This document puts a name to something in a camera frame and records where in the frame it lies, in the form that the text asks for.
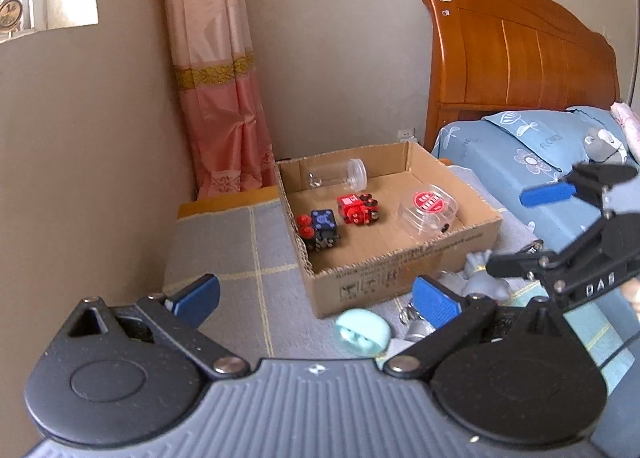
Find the electrical outlet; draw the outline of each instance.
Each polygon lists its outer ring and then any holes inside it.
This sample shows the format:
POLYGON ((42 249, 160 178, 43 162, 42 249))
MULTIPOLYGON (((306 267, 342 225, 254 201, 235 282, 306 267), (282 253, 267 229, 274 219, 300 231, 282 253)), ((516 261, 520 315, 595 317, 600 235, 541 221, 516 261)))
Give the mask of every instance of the electrical outlet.
POLYGON ((412 136, 415 136, 415 128, 409 128, 408 130, 398 130, 398 140, 411 138, 412 136))

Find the black cable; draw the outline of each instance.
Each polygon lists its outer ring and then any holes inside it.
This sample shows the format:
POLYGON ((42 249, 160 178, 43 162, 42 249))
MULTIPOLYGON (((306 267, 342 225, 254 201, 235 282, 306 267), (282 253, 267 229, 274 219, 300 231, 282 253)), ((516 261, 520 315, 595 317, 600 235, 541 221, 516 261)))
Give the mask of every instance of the black cable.
POLYGON ((606 359, 604 359, 604 361, 602 361, 602 364, 598 366, 599 370, 602 370, 607 364, 609 364, 613 359, 615 359, 622 350, 624 350, 625 348, 627 348, 629 345, 631 345, 633 342, 637 341, 640 338, 640 330, 638 330, 636 333, 634 333, 631 337, 629 337, 629 339, 627 339, 626 341, 624 341, 618 348, 616 348, 613 353, 607 357, 606 359))

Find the red toy wheel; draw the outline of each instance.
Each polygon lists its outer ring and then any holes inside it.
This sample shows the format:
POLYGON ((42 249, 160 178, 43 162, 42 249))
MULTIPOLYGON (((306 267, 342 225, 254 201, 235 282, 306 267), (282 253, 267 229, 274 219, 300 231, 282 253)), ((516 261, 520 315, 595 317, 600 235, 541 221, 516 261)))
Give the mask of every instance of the red toy wheel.
POLYGON ((300 216, 296 216, 296 223, 299 227, 308 227, 311 225, 311 216, 308 214, 301 214, 300 216))
POLYGON ((313 227, 310 227, 308 225, 300 227, 298 229, 298 234, 300 234, 300 237, 303 240, 312 240, 316 237, 316 231, 313 227))

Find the gray ribbed surface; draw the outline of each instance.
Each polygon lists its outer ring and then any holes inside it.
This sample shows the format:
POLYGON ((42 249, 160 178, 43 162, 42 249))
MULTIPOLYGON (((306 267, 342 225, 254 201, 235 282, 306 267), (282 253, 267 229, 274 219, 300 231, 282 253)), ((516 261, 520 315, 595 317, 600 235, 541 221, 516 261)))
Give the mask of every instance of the gray ribbed surface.
POLYGON ((263 361, 213 385, 183 424, 144 444, 78 450, 45 441, 33 458, 602 458, 590 444, 518 452, 470 443, 421 383, 372 361, 263 361), (325 367, 319 375, 309 369, 325 367))

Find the clear plastic container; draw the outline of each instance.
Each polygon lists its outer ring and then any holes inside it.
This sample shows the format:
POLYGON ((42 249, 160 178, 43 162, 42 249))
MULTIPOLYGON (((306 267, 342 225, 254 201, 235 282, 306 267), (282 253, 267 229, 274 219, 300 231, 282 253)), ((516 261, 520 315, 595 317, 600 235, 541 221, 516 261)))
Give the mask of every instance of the clear plastic container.
POLYGON ((342 185, 354 192, 363 191, 367 188, 367 170, 359 158, 330 164, 316 162, 309 166, 306 184, 309 189, 342 185))
POLYGON ((447 232, 458 212, 458 203, 435 185, 407 194, 398 207, 398 223, 419 242, 447 232))

